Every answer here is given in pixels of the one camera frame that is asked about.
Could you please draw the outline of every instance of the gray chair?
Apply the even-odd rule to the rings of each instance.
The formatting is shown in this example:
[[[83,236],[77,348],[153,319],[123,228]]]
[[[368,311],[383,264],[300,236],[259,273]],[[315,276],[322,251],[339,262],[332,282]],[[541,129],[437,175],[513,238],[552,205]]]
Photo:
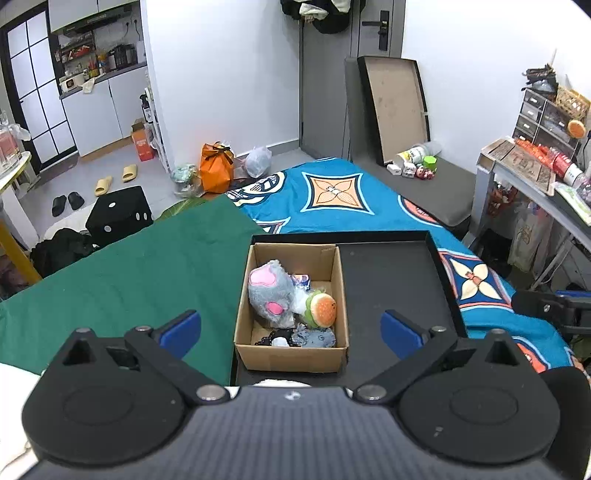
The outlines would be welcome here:
[[[439,220],[457,238],[462,239],[470,223],[475,175],[440,157],[437,159],[437,174],[432,180],[413,180],[392,175],[385,167],[376,163],[370,145],[361,76],[356,58],[345,60],[345,84],[349,114],[349,158],[358,167]]]

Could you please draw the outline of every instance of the green cloth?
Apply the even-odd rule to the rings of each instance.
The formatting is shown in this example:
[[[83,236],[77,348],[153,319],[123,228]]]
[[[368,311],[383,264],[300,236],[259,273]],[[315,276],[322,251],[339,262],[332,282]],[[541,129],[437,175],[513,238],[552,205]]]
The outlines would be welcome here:
[[[264,231],[225,196],[143,229],[0,303],[0,362],[36,374],[77,327],[119,337],[201,314],[184,360],[228,385],[252,235]]]

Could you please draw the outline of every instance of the black dice cushion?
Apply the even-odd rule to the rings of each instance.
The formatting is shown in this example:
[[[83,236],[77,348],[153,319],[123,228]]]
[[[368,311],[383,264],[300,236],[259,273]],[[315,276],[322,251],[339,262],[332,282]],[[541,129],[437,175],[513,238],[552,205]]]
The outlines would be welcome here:
[[[152,212],[141,186],[102,195],[86,221],[93,242],[100,247],[152,225]]]

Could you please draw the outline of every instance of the door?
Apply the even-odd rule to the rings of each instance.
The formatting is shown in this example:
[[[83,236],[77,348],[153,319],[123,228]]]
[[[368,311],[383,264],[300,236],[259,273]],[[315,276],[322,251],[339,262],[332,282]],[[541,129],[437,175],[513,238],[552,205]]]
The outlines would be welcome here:
[[[56,81],[57,37],[48,35],[47,3],[2,27],[0,43],[12,114],[31,134],[23,144],[39,173],[76,151]]]
[[[95,15],[99,12],[96,0],[49,0],[51,31]]]
[[[144,117],[139,96],[145,93],[147,70],[148,67],[142,67],[109,79],[115,112],[124,138],[131,135],[131,126],[135,121]]]
[[[123,138],[107,80],[95,84],[91,93],[76,92],[63,103],[80,156]]]
[[[345,59],[400,57],[405,0],[353,1],[347,30],[304,24],[300,51],[300,146],[316,158],[349,155]]]

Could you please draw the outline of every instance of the pink ear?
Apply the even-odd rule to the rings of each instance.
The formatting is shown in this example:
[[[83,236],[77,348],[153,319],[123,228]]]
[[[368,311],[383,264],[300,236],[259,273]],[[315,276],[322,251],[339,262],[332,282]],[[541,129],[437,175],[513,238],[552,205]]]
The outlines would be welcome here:
[[[251,272],[250,276],[251,285],[262,285],[265,287],[273,287],[277,282],[275,275],[271,271],[270,265],[263,265],[262,267],[256,268]]]
[[[283,313],[283,307],[274,301],[268,301],[265,307],[267,307],[267,310],[273,315],[281,315]]]

